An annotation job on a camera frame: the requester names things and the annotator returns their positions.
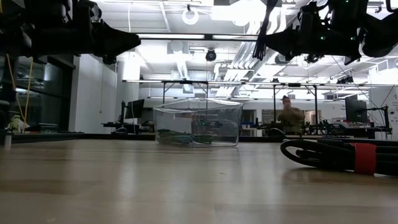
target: clear plastic container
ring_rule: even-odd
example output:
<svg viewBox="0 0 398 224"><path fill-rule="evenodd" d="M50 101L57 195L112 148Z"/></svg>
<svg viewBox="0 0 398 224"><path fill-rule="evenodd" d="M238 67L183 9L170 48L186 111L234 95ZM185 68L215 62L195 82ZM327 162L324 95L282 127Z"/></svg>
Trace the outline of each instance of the clear plastic container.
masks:
<svg viewBox="0 0 398 224"><path fill-rule="evenodd" d="M242 103L206 98L156 106L156 141L188 147L236 146L242 108Z"/></svg>

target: person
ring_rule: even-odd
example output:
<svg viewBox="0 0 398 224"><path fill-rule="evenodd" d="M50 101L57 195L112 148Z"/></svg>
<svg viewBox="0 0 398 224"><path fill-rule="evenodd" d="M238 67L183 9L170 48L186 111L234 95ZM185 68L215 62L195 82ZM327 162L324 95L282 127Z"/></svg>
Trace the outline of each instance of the person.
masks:
<svg viewBox="0 0 398 224"><path fill-rule="evenodd" d="M304 113L298 108L292 107L290 98L284 96L282 99L284 109L278 116L278 121L280 121L284 126L284 132L286 134L301 134L301 124L300 122L304 120Z"/></svg>

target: ceiling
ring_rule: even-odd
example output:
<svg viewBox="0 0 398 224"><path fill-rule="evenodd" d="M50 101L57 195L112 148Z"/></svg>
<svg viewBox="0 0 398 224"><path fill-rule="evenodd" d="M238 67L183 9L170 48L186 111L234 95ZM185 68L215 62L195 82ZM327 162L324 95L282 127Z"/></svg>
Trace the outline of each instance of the ceiling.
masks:
<svg viewBox="0 0 398 224"><path fill-rule="evenodd" d="M95 0L102 9L104 19L111 27L133 33L178 33L178 34L257 34L259 21L265 14L265 6L261 0L230 0L231 6L214 6L220 0L190 1L190 9L198 12L198 20L193 25L188 25L183 20L183 12L187 8L186 1L143 1L143 0ZM294 3L283 4L281 10L273 13L271 27L274 32L284 30L284 25L297 24L296 17L301 6L310 0L295 0ZM377 6L369 6L368 14L382 19L388 15L384 0L370 0L370 2L383 3L382 11L375 13ZM192 19L193 12L188 12L187 19ZM138 55L141 66L141 75L144 78L155 79L161 74L171 74L178 70L181 58L173 53L168 53L171 40L143 40L142 44L131 52L125 52L118 57L119 61L129 63L131 54ZM184 40L188 46L184 64L188 70L188 78L192 71L209 71L213 73L219 65L230 65L233 68L252 71L249 81L269 82L278 78L280 82L313 82L335 83L337 78L344 75L343 71L354 76L356 83L368 81L368 69L384 62L389 58L398 58L398 48L394 49L386 58L363 57L360 62L353 62L349 66L343 65L343 57L326 56L319 62L308 65L303 57L296 57L288 65L277 65L272 50L267 51L268 57L262 62L251 58L254 43L232 41L194 41ZM207 62L205 55L208 49L214 49L217 59ZM248 74L236 72L232 75L220 72L214 75L218 79L229 81L247 77Z"/></svg>

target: red velcro strap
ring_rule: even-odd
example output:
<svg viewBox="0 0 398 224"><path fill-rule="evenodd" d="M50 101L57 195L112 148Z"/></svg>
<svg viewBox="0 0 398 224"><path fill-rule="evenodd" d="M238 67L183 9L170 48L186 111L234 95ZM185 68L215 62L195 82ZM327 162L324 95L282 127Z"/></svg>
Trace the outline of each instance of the red velcro strap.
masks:
<svg viewBox="0 0 398 224"><path fill-rule="evenodd" d="M355 173L373 175L376 171L376 148L369 143L351 143L355 147Z"/></svg>

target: wooden table surface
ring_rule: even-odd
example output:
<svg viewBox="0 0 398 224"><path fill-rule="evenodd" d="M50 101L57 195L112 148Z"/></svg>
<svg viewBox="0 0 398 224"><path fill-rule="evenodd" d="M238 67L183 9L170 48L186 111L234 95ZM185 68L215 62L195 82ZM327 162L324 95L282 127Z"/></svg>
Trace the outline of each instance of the wooden table surface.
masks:
<svg viewBox="0 0 398 224"><path fill-rule="evenodd" d="M398 178L306 168L279 144L18 144L0 153L0 223L398 223Z"/></svg>

